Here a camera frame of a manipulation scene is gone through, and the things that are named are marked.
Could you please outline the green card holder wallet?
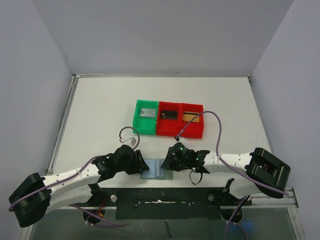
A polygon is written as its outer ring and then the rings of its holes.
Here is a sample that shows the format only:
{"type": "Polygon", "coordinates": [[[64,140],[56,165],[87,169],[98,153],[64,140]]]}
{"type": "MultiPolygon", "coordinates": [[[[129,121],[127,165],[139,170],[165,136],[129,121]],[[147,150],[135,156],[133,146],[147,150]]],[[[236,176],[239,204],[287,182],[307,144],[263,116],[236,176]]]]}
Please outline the green card holder wallet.
{"type": "Polygon", "coordinates": [[[144,170],[140,174],[143,180],[173,180],[173,171],[162,168],[164,158],[147,158],[144,160],[149,170],[144,170]]]}

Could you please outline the black card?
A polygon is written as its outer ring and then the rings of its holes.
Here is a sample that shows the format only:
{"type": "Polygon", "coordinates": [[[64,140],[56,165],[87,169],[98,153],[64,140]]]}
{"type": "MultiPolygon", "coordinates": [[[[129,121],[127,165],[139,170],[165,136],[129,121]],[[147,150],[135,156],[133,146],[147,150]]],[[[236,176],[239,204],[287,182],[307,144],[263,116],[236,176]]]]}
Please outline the black card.
{"type": "Polygon", "coordinates": [[[162,110],[160,113],[160,118],[166,120],[176,120],[178,118],[178,111],[162,110]]]}

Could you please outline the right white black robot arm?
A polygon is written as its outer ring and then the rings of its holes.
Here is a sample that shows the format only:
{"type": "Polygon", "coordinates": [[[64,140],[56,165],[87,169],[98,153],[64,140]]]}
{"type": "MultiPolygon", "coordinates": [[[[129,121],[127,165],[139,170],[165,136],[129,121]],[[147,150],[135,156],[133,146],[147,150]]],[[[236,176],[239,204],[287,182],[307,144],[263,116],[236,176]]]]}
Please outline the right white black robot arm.
{"type": "Polygon", "coordinates": [[[188,149],[181,142],[168,149],[161,168],[200,174],[237,174],[239,177],[228,180],[222,192],[223,200],[230,205],[258,193],[275,199],[288,196],[286,186],[291,172],[288,164],[261,147],[249,153],[221,154],[188,149]]]}

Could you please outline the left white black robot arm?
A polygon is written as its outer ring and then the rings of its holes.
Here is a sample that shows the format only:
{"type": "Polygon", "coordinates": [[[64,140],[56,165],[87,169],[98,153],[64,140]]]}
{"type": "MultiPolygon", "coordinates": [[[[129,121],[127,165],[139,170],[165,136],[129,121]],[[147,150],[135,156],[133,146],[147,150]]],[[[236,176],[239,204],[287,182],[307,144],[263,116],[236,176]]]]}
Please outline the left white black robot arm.
{"type": "Polygon", "coordinates": [[[140,174],[149,169],[141,151],[122,145],[115,152],[92,157],[82,167],[56,175],[30,174],[10,195],[9,212],[16,216],[20,227],[29,227],[42,219],[49,210],[87,203],[100,203],[98,183],[112,179],[117,173],[140,174]]]}

